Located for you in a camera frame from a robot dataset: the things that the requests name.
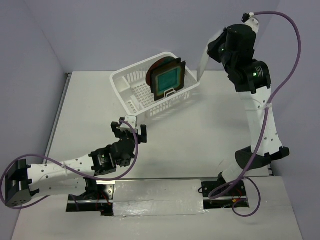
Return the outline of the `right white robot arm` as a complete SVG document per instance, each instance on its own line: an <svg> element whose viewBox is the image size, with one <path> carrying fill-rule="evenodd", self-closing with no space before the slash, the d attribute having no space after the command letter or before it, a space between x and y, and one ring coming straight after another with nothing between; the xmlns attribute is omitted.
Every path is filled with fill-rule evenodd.
<svg viewBox="0 0 320 240"><path fill-rule="evenodd" d="M254 59L256 32L245 24L226 27L221 35L208 44L207 54L221 63L235 91L244 104L251 144L235 153L235 163L218 176L218 192L228 196L235 189L243 171L260 169L271 162L288 157L275 124L271 97L271 77L267 64Z"/></svg>

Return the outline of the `teal square black-rimmed plate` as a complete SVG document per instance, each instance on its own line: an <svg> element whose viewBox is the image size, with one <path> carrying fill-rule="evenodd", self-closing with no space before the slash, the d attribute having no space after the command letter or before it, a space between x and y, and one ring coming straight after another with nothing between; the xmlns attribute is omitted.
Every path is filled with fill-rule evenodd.
<svg viewBox="0 0 320 240"><path fill-rule="evenodd" d="M157 67L151 73L151 92L154 101L166 97L169 92L179 91L185 84L186 62L170 62Z"/></svg>

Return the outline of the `yellow square black-rimmed plate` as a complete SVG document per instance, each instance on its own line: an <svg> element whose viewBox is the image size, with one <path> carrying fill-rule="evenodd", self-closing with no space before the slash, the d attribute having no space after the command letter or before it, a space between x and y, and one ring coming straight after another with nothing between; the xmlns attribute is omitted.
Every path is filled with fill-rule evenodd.
<svg viewBox="0 0 320 240"><path fill-rule="evenodd" d="M169 64L171 62L181 62L181 58L180 57L172 57L172 56L166 56L163 57L161 59L159 59L158 61L156 61L148 70L147 74L150 75L156 68L161 67L163 65Z"/></svg>

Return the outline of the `small red teal round plate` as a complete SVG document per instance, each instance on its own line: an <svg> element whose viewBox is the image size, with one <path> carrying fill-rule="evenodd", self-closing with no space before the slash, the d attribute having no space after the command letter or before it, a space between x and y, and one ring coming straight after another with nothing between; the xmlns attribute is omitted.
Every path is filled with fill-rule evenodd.
<svg viewBox="0 0 320 240"><path fill-rule="evenodd" d="M208 49L209 49L209 44L211 42L214 42L215 40L217 40L219 38L219 36L223 33L223 30L219 30L216 34L214 34L207 42L205 48L204 48L204 51L203 51L203 54L202 54L202 57L200 59L200 62L198 64L198 67L197 67L197 81L199 82L206 70L206 67L208 65L208 62L209 62L209 55L208 55Z"/></svg>

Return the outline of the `large red teal round plate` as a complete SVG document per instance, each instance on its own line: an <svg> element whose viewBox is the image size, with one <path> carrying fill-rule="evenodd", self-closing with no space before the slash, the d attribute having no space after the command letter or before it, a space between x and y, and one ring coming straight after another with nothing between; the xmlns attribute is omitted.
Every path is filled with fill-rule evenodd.
<svg viewBox="0 0 320 240"><path fill-rule="evenodd" d="M166 56L166 57L163 57L163 58L157 60L157 61L149 68L149 70L147 71L146 78L145 78L146 84L147 84L148 86L151 86L151 79L152 79L152 78L151 78L151 74L152 74L152 72L153 72L154 69L156 69L157 67L159 67L159 66L161 66L161 65L163 65L163 64L169 63L169 62L171 62L171 61L173 61L173 60L175 60L175 58L172 57L172 56Z"/></svg>

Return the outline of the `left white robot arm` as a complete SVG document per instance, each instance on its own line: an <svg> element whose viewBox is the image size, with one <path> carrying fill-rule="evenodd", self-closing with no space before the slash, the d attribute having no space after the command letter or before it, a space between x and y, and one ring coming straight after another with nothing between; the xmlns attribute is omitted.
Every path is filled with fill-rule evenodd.
<svg viewBox="0 0 320 240"><path fill-rule="evenodd" d="M95 198L97 181L108 181L106 175L118 167L127 170L114 181L127 175L137 162L139 144L148 141L146 125L137 129L123 117L112 122L111 129L117 142L82 157L61 162L33 153L17 157L0 178L0 200L8 208L22 210L54 195Z"/></svg>

